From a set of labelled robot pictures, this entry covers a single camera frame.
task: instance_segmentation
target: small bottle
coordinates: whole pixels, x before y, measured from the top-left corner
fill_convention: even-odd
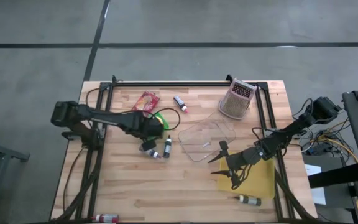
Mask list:
[[[180,107],[180,109],[182,111],[184,111],[185,113],[188,113],[187,106],[186,106],[185,102],[183,102],[183,100],[181,100],[181,98],[179,98],[179,96],[174,96],[173,100]]]
[[[260,206],[262,204],[262,200],[260,198],[257,198],[257,197],[240,195],[240,196],[235,196],[234,198],[239,200],[242,203],[246,203],[246,204],[249,204],[249,205]]]
[[[167,140],[165,140],[164,155],[162,157],[169,158],[169,155],[171,153],[171,144],[172,144],[171,135],[168,135]]]
[[[111,214],[96,215],[92,219],[98,223],[117,223],[119,221],[118,215]]]
[[[149,149],[149,150],[145,151],[145,153],[153,158],[161,159],[161,156],[158,154],[158,152],[156,152],[153,149]]]
[[[145,154],[153,158],[160,159],[161,156],[158,154],[158,152],[154,150],[156,147],[157,145],[155,141],[151,140],[151,141],[143,142],[143,144],[140,145],[139,151],[144,152]]]

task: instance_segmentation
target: concrete floor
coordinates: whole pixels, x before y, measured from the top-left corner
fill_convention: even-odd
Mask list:
[[[103,0],[0,1],[0,43],[91,43]],[[101,42],[358,42],[358,0],[112,0]],[[67,142],[54,103],[77,100],[90,49],[0,49],[0,145],[13,161],[0,223],[48,219]],[[358,48],[99,49],[91,80],[284,80],[291,108],[358,90]],[[342,114],[337,122],[346,118]],[[355,147],[351,130],[343,132]],[[342,210],[318,208],[351,222]]]

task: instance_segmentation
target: yellow cutting board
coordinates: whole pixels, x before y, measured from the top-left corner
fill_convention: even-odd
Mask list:
[[[228,170],[227,162],[221,159],[221,169]],[[258,198],[274,198],[274,161],[260,160],[256,165],[251,167],[248,178],[236,190],[231,189],[230,178],[219,175],[218,189],[233,192],[241,195],[250,195]]]

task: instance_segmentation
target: metal grater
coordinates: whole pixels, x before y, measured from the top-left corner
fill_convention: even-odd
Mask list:
[[[230,118],[242,119],[246,115],[256,88],[256,86],[235,78],[229,87],[229,91],[219,102],[219,111]]]

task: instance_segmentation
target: wooden table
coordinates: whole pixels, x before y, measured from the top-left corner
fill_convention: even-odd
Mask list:
[[[284,82],[281,80],[267,82],[277,126],[284,128],[292,122]],[[97,87],[99,82],[84,82],[80,103],[85,102],[88,91]],[[207,164],[208,159],[202,162],[190,161],[178,142],[179,131],[195,125],[217,110],[218,101],[227,92],[227,87],[150,87],[147,90],[161,97],[156,110],[164,107],[177,108],[172,98],[174,95],[180,95],[189,107],[190,113],[188,115],[181,113],[179,127],[165,133],[170,134],[173,141],[168,160],[155,160],[145,156],[138,150],[141,144],[139,139],[125,135],[117,127],[108,127],[95,213],[116,213],[120,215],[122,222],[276,221],[273,200],[263,200],[261,207],[255,207],[231,199],[234,194],[218,191],[217,176],[210,174],[211,171],[219,170],[219,163]],[[145,88],[141,87],[115,87],[111,111],[130,110],[144,91]],[[96,98],[97,91],[94,91],[89,96],[90,106],[95,106]],[[262,101],[269,124],[264,96]],[[171,126],[177,122],[175,113],[164,111],[163,116]],[[260,121],[254,98],[246,117],[235,125],[237,137],[230,143],[229,149],[241,151],[252,146],[256,138],[251,128],[258,126]],[[163,142],[164,139],[159,140],[157,146],[161,151]],[[62,214],[63,188],[70,166],[80,149],[79,141],[72,141],[68,145],[52,218]],[[78,159],[71,175],[66,206],[80,189],[85,154],[83,152]],[[317,217],[299,148],[288,147],[284,161],[292,192],[307,211]],[[85,211],[87,211],[87,200],[88,197],[85,199]],[[281,201],[284,214],[287,214],[282,192]]]

